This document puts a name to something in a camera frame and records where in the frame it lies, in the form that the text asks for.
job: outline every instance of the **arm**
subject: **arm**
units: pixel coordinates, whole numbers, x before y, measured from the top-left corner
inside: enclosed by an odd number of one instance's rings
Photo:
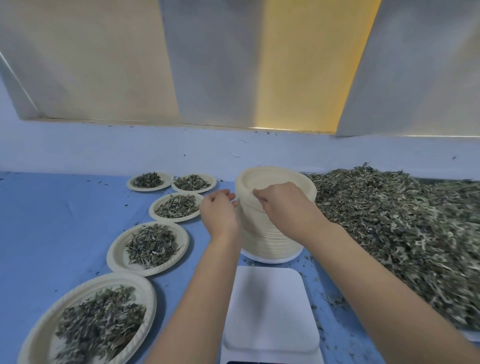
[[[229,192],[205,196],[200,205],[211,241],[146,364],[216,362],[241,248],[237,202]]]
[[[278,229],[327,271],[387,363],[480,363],[473,344],[329,222],[296,185],[272,185],[253,194]]]

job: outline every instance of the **kitchen scale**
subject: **kitchen scale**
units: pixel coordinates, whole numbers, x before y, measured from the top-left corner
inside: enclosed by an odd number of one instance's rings
[[[324,364],[319,344],[315,318],[297,271],[237,267],[220,364]]]

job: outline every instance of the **person's left arm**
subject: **person's left arm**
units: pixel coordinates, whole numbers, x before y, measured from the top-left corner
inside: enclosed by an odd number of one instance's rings
[[[241,248],[234,198],[220,190],[200,204],[210,243],[146,364],[216,362]]]

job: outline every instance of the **table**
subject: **table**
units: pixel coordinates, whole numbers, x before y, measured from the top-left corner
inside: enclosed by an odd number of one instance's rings
[[[150,204],[171,193],[130,191],[129,177],[0,172],[0,353],[14,363],[40,316],[62,295],[98,275],[110,273],[107,250],[136,223],[151,221]],[[234,190],[233,182],[218,188]],[[190,235],[185,256],[171,269],[149,277],[157,294],[152,329],[131,359],[142,363],[160,329],[168,322],[205,250],[209,235],[200,217],[180,223]],[[268,266],[240,256],[239,265]],[[322,267],[304,250],[277,265],[300,272],[320,323],[325,364],[383,363],[355,314],[332,306],[340,295]]]

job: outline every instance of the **hand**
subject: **hand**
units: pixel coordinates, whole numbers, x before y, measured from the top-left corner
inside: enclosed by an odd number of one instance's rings
[[[219,190],[205,196],[200,204],[202,221],[212,239],[220,236],[227,239],[239,237],[240,223],[235,212],[238,202],[232,201],[235,197],[229,189]]]
[[[271,222],[287,237],[304,245],[319,229],[331,223],[292,182],[273,184],[253,195],[264,207]]]

